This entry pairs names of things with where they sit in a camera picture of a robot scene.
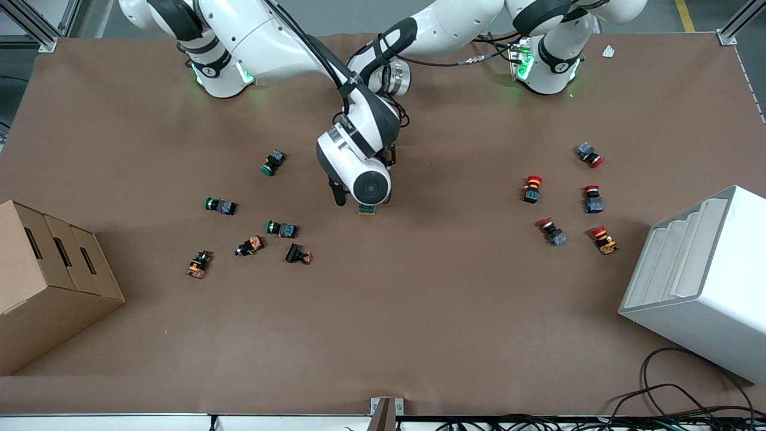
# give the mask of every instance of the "cardboard box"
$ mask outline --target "cardboard box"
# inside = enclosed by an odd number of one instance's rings
[[[125,304],[96,237],[0,205],[0,374],[8,376]]]

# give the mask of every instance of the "white plastic container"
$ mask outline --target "white plastic container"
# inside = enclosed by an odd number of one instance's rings
[[[620,314],[766,384],[766,199],[739,186],[652,226]]]

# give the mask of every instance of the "table surface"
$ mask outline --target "table surface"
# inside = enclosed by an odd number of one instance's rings
[[[366,40],[328,44],[347,55]],[[610,413],[672,345],[617,314],[649,226],[731,184],[766,195],[766,129],[713,34],[595,35],[552,97],[501,61],[415,66],[393,199],[375,216],[337,207],[316,162],[339,108],[329,80],[215,100],[174,45],[64,39],[38,58],[0,198],[97,232],[127,304],[1,378],[2,412],[354,413],[389,395],[419,414]],[[574,155],[584,141],[598,169]],[[267,178],[274,147],[289,159]],[[532,174],[534,206],[519,199]],[[583,210],[591,183],[600,215]],[[237,215],[204,211],[209,196]],[[547,217],[563,247],[535,226]],[[265,236],[270,219],[300,226],[310,266],[283,261],[290,240]],[[613,255],[588,237],[602,224]],[[267,247],[235,257],[255,234]],[[198,281],[185,269],[202,249],[215,257]],[[705,365],[665,355],[652,383],[743,404]],[[766,408],[766,387],[748,393]],[[652,413],[641,399],[621,412]]]

